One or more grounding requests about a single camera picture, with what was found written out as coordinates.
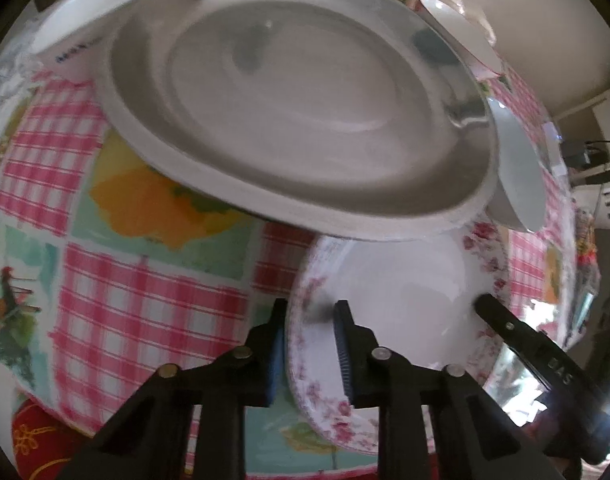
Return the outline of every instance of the white cup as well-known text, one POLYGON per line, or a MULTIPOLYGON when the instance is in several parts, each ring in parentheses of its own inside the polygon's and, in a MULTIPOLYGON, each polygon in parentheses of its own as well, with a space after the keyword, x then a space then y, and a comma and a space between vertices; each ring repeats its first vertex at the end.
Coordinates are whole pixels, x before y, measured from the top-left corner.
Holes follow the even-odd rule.
POLYGON ((92 78, 98 43, 132 0, 64 0, 38 29, 30 47, 46 68, 72 83, 92 78))

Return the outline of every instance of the stainless steel plate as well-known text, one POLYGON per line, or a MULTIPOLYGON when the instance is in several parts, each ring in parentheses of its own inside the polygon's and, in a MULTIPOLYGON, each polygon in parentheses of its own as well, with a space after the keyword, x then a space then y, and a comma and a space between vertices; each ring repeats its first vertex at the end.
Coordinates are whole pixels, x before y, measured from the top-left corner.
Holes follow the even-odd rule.
POLYGON ((495 189, 477 83, 395 0, 139 0, 96 82, 162 173, 319 232, 440 232, 495 189))

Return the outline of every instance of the white plate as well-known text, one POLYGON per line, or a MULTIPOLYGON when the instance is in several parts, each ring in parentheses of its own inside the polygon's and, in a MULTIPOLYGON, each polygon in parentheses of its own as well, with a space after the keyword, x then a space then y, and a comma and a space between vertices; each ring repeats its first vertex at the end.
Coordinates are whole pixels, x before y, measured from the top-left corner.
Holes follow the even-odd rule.
POLYGON ((489 79, 503 73, 503 63, 479 27, 441 0, 418 0, 416 12, 437 28, 477 79, 489 79))
POLYGON ((44 20, 30 46, 46 68, 73 83, 92 78, 98 44, 132 0, 64 0, 44 20))
POLYGON ((532 142, 511 110, 488 99, 498 131, 498 187, 487 212, 515 231, 535 233, 545 224, 543 169, 532 142))
POLYGON ((486 216, 432 238, 373 243, 320 237, 290 296, 288 378, 309 423, 336 446, 377 453, 376 409, 354 410, 343 392, 332 307, 348 300, 358 325, 415 365, 463 365, 479 383, 498 338, 474 313, 490 292, 509 298, 508 260, 486 216))
POLYGON ((96 84, 162 173, 318 232, 441 232, 495 188, 487 102, 395 0, 139 0, 96 84))

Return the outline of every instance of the tablecloth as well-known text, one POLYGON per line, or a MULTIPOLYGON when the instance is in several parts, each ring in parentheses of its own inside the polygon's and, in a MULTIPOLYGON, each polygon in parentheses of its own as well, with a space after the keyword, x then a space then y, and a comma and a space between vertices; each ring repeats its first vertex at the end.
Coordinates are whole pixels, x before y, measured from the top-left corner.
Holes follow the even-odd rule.
MULTIPOLYGON (((550 119, 508 64, 482 89, 520 119, 544 166, 544 229, 504 231, 510 308, 561 344, 575 241, 569 186, 546 169, 550 119)), ((93 433, 159 365, 205 364, 242 342, 289 295, 315 234, 149 168, 91 83, 38 71, 14 95, 0 144, 0 361, 41 405, 93 433)))

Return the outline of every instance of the ceiling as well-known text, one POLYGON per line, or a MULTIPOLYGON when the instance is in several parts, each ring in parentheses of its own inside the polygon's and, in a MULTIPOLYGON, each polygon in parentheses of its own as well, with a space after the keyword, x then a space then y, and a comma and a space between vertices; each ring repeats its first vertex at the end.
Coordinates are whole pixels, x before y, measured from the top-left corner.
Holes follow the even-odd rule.
POLYGON ((610 85, 610 28, 589 0, 464 0, 482 7, 496 49, 552 115, 610 85))

